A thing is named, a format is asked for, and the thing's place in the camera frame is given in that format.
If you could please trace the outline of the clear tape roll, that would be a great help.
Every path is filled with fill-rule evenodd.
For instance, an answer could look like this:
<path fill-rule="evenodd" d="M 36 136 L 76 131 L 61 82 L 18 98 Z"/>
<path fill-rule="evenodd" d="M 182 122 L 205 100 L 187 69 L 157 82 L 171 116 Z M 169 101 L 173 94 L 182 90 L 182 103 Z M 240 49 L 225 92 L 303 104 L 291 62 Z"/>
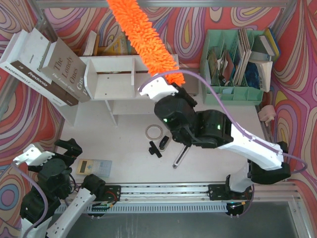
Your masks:
<path fill-rule="evenodd" d="M 149 140 L 158 140 L 163 136 L 163 129 L 157 124 L 151 124 L 145 129 L 145 136 Z"/>

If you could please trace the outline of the black white marker pen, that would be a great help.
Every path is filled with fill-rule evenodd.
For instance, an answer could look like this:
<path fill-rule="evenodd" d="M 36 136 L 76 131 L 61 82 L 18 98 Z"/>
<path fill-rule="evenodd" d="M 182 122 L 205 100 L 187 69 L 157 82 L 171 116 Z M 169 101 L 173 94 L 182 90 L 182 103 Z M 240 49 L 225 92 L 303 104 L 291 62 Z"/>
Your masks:
<path fill-rule="evenodd" d="M 189 149 L 190 149 L 189 146 L 184 146 L 184 148 L 180 151 L 180 153 L 178 154 L 178 156 L 176 157 L 176 159 L 173 162 L 172 167 L 174 169 L 179 167 L 179 165 L 181 164 L 182 160 L 184 159 L 184 157 L 188 153 Z"/>

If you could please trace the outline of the orange microfiber duster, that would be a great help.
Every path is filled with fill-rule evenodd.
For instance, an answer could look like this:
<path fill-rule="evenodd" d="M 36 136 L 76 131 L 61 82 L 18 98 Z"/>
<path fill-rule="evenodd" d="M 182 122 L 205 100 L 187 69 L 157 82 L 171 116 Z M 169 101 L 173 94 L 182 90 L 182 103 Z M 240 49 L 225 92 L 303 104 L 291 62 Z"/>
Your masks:
<path fill-rule="evenodd" d="M 108 6 L 151 76 L 179 69 L 136 0 L 109 0 Z"/>

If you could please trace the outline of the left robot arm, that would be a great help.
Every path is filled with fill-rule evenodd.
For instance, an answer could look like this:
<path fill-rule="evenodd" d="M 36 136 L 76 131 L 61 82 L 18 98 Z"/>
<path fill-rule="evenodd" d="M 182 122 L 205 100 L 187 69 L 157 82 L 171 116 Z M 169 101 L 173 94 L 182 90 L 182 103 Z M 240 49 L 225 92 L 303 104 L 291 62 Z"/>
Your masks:
<path fill-rule="evenodd" d="M 23 197 L 20 216 L 24 238 L 64 238 L 89 203 L 105 194 L 105 182 L 94 174 L 85 177 L 75 199 L 60 218 L 50 225 L 52 217 L 72 193 L 71 165 L 82 153 L 75 139 L 57 140 L 54 143 L 66 151 L 63 154 L 45 151 L 39 144 L 30 144 L 13 161 L 26 163 L 28 170 L 37 173 L 37 181 L 25 173 L 22 176 L 32 183 L 31 190 Z"/>

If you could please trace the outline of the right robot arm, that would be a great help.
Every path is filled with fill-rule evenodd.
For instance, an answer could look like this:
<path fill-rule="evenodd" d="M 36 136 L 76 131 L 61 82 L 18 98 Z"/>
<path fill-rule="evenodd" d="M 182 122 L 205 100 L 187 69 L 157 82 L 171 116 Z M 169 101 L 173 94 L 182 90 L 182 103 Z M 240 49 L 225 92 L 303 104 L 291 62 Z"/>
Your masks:
<path fill-rule="evenodd" d="M 228 150 L 247 159 L 238 172 L 227 177 L 227 190 L 244 192 L 254 183 L 274 184 L 291 176 L 283 161 L 280 144 L 264 141 L 234 125 L 218 110 L 195 111 L 197 102 L 177 85 L 151 86 L 154 113 L 171 132 L 172 139 L 186 147 Z"/>

